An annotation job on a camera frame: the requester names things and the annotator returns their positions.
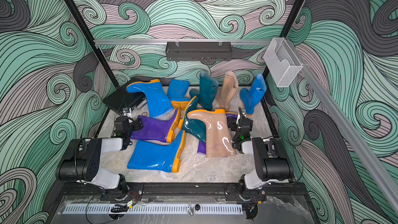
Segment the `small blue boot orange sole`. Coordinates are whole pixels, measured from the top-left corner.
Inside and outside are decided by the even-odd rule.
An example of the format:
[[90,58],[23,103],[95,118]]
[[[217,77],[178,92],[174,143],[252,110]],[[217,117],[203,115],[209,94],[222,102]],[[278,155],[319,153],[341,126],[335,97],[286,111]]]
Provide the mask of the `small blue boot orange sole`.
[[190,82],[185,80],[172,79],[167,91],[167,96],[173,108],[184,110],[190,99],[186,98],[186,93],[190,87]]

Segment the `teal boot back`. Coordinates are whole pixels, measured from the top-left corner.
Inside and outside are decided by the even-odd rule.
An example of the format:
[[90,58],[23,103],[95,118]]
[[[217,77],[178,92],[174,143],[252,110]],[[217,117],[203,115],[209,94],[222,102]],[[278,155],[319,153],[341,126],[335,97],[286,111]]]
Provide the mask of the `teal boot back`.
[[191,97],[196,96],[199,99],[199,104],[203,109],[212,111],[212,103],[217,95],[219,88],[219,82],[205,72],[200,73],[200,85],[199,90],[191,89],[189,94]]

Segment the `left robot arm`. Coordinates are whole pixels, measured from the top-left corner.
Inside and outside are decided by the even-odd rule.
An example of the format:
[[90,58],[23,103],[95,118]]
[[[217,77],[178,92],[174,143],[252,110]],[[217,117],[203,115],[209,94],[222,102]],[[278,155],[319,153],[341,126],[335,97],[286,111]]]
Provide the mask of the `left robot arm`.
[[141,117],[133,120],[128,116],[120,116],[115,120],[115,137],[71,140],[57,166],[56,178],[127,193],[129,188],[125,177],[101,167],[100,161],[106,153],[127,149],[132,132],[142,128]]

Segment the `beige boot back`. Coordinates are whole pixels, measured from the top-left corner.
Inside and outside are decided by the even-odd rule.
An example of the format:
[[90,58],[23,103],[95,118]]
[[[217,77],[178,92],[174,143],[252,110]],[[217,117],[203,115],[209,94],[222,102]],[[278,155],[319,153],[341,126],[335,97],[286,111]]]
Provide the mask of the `beige boot back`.
[[226,112],[230,109],[230,103],[236,95],[238,89],[238,80],[232,71],[227,71],[220,91],[217,93],[215,100],[221,109]]

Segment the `teal boot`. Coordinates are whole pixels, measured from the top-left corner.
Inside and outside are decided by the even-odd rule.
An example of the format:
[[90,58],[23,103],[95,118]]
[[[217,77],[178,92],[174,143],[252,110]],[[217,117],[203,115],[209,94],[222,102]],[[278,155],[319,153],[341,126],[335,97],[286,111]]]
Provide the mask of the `teal boot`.
[[194,96],[184,109],[184,116],[180,120],[178,127],[188,134],[193,135],[203,144],[206,143],[206,125],[197,119],[188,118],[188,113],[197,109],[198,97]]
[[196,96],[199,99],[199,104],[203,109],[212,111],[212,103],[217,95],[219,88],[219,82],[205,72],[200,73],[200,85],[199,90],[191,89],[189,94],[191,97]]

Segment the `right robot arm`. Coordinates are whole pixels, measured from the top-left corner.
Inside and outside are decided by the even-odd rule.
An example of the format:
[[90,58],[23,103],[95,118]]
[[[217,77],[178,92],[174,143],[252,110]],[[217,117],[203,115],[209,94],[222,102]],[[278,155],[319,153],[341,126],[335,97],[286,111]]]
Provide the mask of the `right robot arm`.
[[244,174],[238,182],[240,194],[260,190],[271,184],[292,184],[294,169],[279,136],[253,138],[254,122],[239,107],[238,113],[227,113],[228,127],[235,134],[232,148],[241,154],[254,157],[255,168]]

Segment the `purple boot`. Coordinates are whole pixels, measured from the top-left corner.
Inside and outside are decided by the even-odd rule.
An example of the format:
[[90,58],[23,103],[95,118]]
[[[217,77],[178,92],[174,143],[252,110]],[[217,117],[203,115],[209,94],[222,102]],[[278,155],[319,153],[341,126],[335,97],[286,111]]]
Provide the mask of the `purple boot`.
[[181,110],[174,111],[169,120],[159,120],[139,115],[137,121],[142,123],[140,130],[134,130],[130,135],[132,140],[160,141],[171,143],[175,138],[175,129],[181,117]]
[[[233,113],[233,112],[226,112],[226,117],[227,117],[228,128],[231,129],[232,131],[236,131],[236,127],[237,127],[236,121],[237,121],[238,114]],[[206,144],[201,141],[199,141],[199,145],[198,145],[198,154],[202,154],[202,155],[206,154]]]

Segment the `beige boot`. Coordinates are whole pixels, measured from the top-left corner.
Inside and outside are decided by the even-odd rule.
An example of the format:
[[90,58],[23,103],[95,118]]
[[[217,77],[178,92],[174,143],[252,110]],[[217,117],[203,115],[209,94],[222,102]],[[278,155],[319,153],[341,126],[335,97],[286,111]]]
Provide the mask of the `beige boot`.
[[220,91],[217,93],[215,100],[221,109],[226,112],[230,109],[230,103],[236,95],[238,89],[238,80],[232,71],[227,71]]
[[228,157],[236,155],[232,148],[232,135],[227,125],[226,111],[218,109],[213,112],[194,110],[188,118],[197,119],[206,125],[206,157]]

